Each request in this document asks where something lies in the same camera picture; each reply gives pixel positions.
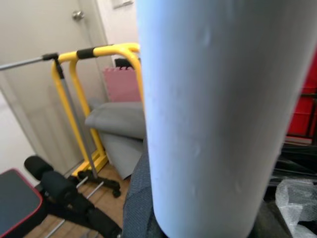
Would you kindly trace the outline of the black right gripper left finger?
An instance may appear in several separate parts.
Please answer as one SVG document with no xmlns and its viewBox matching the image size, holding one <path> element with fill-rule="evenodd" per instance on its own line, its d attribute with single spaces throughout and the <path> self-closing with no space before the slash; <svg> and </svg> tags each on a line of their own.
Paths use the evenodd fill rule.
<svg viewBox="0 0 317 238">
<path fill-rule="evenodd" d="M 144 152 L 131 176 L 123 206 L 124 238 L 159 238 L 161 229 L 153 209 L 150 165 Z"/>
</svg>

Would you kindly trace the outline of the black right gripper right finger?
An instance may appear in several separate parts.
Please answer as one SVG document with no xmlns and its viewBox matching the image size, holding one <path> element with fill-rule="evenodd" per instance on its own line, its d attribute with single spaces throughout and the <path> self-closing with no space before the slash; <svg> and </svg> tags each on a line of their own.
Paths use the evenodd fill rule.
<svg viewBox="0 0 317 238">
<path fill-rule="evenodd" d="M 275 200 L 264 198 L 259 208 L 251 238 L 292 238 L 292 234 L 282 217 Z"/>
</svg>

